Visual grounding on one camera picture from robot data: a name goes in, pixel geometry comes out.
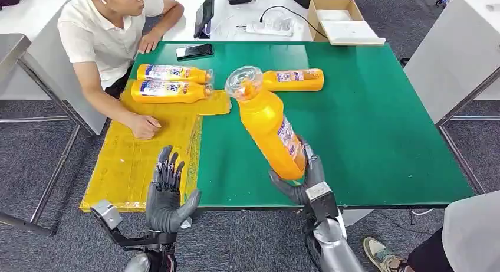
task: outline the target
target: bottle label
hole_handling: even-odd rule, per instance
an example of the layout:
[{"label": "bottle label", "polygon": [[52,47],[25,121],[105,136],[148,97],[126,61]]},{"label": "bottle label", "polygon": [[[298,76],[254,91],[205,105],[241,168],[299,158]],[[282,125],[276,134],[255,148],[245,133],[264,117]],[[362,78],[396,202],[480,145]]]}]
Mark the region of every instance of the bottle label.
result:
[{"label": "bottle label", "polygon": [[165,97],[188,92],[188,84],[175,81],[153,81],[145,80],[141,84],[140,94],[142,96]]},{"label": "bottle label", "polygon": [[320,78],[319,69],[317,68],[311,68],[309,70],[278,71],[276,74],[278,82],[303,81]]},{"label": "bottle label", "polygon": [[285,148],[287,148],[288,154],[295,159],[300,148],[300,141],[295,135],[292,125],[285,116],[283,116],[283,122],[278,129],[278,136]]},{"label": "bottle label", "polygon": [[186,67],[149,64],[146,67],[146,72],[144,74],[146,75],[146,78],[150,79],[169,79],[173,77],[187,78],[189,72]]},{"label": "bottle label", "polygon": [[278,82],[302,81],[304,80],[304,72],[301,70],[278,71]]}]

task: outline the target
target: green table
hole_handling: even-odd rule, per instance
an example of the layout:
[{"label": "green table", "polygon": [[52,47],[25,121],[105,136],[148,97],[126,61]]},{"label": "green table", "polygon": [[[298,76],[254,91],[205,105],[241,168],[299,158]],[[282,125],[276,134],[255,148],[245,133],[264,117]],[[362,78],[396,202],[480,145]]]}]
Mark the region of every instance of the green table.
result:
[{"label": "green table", "polygon": [[[323,160],[339,206],[357,209],[444,207],[472,191],[390,47],[327,42],[212,42],[214,55],[179,63],[162,42],[138,64],[212,68],[215,88],[243,65],[262,71],[321,68],[319,92],[277,93],[294,130]],[[210,209],[293,207],[268,176],[269,165],[230,114],[203,118],[198,188]]]}]

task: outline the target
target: orange bottle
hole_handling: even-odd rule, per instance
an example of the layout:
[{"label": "orange bottle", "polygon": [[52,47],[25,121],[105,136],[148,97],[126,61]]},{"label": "orange bottle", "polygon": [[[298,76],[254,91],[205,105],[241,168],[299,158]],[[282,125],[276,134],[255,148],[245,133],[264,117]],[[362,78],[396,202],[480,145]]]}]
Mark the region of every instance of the orange bottle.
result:
[{"label": "orange bottle", "polygon": [[137,68],[137,79],[190,81],[199,84],[206,84],[212,82],[213,72],[212,70],[201,70],[196,67],[141,64]]},{"label": "orange bottle", "polygon": [[229,75],[226,92],[239,105],[241,122],[269,165],[282,178],[296,180],[305,169],[304,147],[283,114],[283,102],[262,88],[257,67],[241,67]]},{"label": "orange bottle", "polygon": [[266,71],[262,81],[269,91],[319,91],[325,77],[319,68],[308,70]]},{"label": "orange bottle", "polygon": [[143,104],[193,103],[212,94],[212,85],[187,81],[136,80],[131,88],[134,101]]}]

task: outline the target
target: robot finger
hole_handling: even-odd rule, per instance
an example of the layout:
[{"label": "robot finger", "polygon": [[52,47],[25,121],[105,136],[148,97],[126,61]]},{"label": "robot finger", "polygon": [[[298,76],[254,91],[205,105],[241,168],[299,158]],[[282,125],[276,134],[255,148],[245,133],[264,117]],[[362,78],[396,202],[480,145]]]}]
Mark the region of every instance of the robot finger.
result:
[{"label": "robot finger", "polygon": [[167,170],[167,176],[168,176],[168,183],[171,188],[174,188],[175,186],[175,177],[174,177],[174,171],[175,171],[175,162],[177,161],[177,158],[179,157],[179,154],[175,152],[172,154],[172,158],[170,159],[169,162],[169,168]]},{"label": "robot finger", "polygon": [[168,163],[170,153],[172,152],[173,146],[168,145],[165,146],[161,149],[160,153],[158,154],[158,163]]},{"label": "robot finger", "polygon": [[154,183],[161,183],[162,182],[162,175],[160,174],[160,171],[162,170],[162,164],[157,164],[154,166],[154,172],[153,172],[153,182]]},{"label": "robot finger", "polygon": [[181,163],[179,163],[179,166],[177,167],[177,170],[176,170],[175,175],[174,175],[174,180],[175,180],[174,187],[177,189],[179,189],[179,187],[180,187],[180,176],[182,175],[183,168],[184,168],[184,161],[181,161]]}]

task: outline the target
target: yellow plastic sheet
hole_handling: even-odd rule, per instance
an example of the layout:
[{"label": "yellow plastic sheet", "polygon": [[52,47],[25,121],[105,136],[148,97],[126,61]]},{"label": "yellow plastic sheet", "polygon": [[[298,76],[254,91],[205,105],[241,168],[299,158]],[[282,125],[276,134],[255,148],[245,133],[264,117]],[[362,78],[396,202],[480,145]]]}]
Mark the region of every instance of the yellow plastic sheet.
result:
[{"label": "yellow plastic sheet", "polygon": [[137,104],[126,90],[121,101],[133,112],[154,116],[162,128],[153,139],[138,140],[128,127],[111,122],[80,209],[88,212],[90,205],[107,199],[120,212],[145,211],[158,153],[169,144],[179,153],[177,161],[186,164],[180,184],[181,203],[184,203],[196,188],[198,177],[200,114],[229,113],[229,97],[223,91],[216,91],[211,98],[193,104]]}]

